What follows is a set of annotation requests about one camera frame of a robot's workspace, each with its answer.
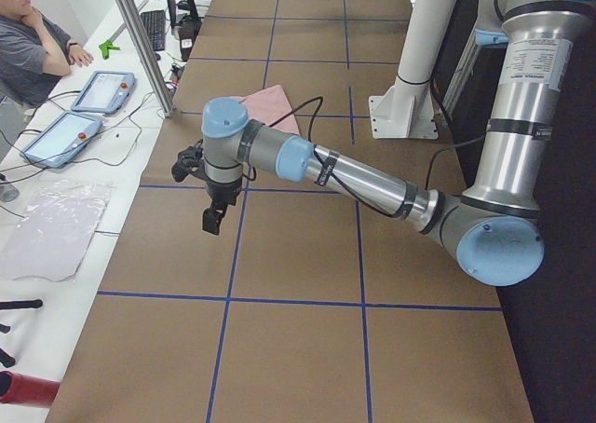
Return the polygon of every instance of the black backdrop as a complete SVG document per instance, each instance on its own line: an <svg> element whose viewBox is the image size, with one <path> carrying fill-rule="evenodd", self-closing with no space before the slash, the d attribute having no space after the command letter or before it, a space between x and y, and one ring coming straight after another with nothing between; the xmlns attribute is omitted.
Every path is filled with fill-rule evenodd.
<svg viewBox="0 0 596 423"><path fill-rule="evenodd" d="M444 95L476 18L458 0L440 53ZM483 49L453 113L456 142L481 135L505 52ZM528 280L498 295L536 423L596 422L596 27L576 40L535 186L547 253ZM472 185L481 144L458 153Z"/></svg>

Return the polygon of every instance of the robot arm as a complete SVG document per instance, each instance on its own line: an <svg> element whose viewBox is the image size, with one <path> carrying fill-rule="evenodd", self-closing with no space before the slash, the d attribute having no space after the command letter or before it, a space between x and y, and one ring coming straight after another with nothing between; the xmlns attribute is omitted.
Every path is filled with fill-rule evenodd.
<svg viewBox="0 0 596 423"><path fill-rule="evenodd" d="M289 181L311 179L385 216L410 221L479 281L503 286L530 277L544 257L534 225L535 179L572 41L590 27L593 10L584 0L491 2L510 44L476 183L461 198L426 191L268 128L250 120L239 102L220 98L203 111L202 146L181 152L172 168L178 182L189 173L206 182L212 203L203 214L204 229L219 233L250 165ZM478 24L486 23L483 7L481 2Z"/></svg>

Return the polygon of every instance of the warning label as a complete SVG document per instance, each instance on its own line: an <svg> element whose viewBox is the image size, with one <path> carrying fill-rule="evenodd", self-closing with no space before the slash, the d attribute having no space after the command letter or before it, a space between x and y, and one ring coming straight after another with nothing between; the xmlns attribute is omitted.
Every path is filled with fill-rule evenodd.
<svg viewBox="0 0 596 423"><path fill-rule="evenodd" d="M560 91L572 46L569 40L551 38L510 43L499 85L539 83Z"/></svg>

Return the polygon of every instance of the gray shirt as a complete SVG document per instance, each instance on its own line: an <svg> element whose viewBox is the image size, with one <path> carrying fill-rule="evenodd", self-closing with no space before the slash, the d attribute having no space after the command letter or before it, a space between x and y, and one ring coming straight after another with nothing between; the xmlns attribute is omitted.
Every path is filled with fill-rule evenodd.
<svg viewBox="0 0 596 423"><path fill-rule="evenodd" d="M71 36L45 17L44 24L67 55L66 42ZM0 76L23 102L34 107L46 100L61 79L44 74L45 58L46 50L32 27L0 15Z"/></svg>

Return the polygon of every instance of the person's hand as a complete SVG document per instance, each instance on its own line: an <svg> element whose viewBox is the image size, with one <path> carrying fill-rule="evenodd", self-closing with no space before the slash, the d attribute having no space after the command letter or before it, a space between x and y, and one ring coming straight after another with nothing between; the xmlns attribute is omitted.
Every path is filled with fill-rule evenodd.
<svg viewBox="0 0 596 423"><path fill-rule="evenodd" d="M68 61L72 64L77 64L78 67L89 66L93 61L93 55L84 50L78 44L73 44L68 52Z"/></svg>
<svg viewBox="0 0 596 423"><path fill-rule="evenodd" d="M44 23L44 19L41 16L41 13L35 7L31 7L31 13L21 17L20 21L23 24L28 25L29 27L33 27L33 28Z"/></svg>

